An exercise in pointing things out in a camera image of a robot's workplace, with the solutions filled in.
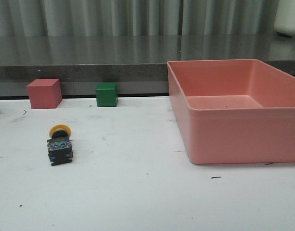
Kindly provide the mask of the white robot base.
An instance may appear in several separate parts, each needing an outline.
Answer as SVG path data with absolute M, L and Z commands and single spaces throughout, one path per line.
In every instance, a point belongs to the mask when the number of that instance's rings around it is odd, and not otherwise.
M 295 0 L 279 0 L 273 27 L 277 33 L 295 37 Z

